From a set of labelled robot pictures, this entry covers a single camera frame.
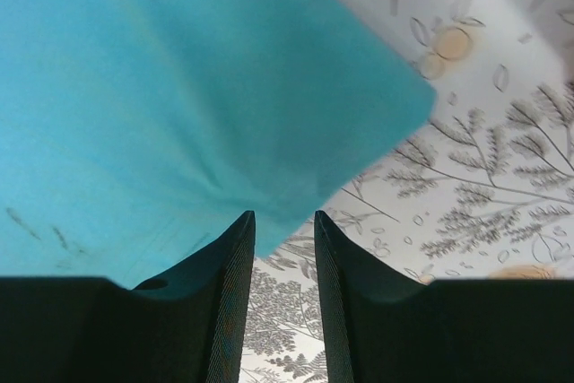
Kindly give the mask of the teal t-shirt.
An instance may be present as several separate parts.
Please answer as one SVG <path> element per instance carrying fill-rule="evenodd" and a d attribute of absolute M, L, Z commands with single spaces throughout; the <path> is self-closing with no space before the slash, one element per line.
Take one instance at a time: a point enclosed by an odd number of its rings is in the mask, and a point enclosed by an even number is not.
<path fill-rule="evenodd" d="M 267 256 L 435 97 L 338 0 L 1 0 L 1 272 L 131 287 L 247 210 Z"/>

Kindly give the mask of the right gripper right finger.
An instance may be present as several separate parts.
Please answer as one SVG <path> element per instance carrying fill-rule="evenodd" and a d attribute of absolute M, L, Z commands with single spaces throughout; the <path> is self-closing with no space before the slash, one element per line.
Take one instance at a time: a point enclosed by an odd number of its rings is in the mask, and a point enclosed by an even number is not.
<path fill-rule="evenodd" d="M 315 214 L 332 382 L 570 382 L 573 283 L 397 272 Z"/>

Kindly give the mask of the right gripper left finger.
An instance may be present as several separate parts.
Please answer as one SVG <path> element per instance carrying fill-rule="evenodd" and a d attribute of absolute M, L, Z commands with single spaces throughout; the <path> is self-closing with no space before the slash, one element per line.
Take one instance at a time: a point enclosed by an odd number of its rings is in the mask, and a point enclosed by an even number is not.
<path fill-rule="evenodd" d="M 3 278 L 2 381 L 237 381 L 255 239 L 247 211 L 130 290 L 101 277 Z"/>

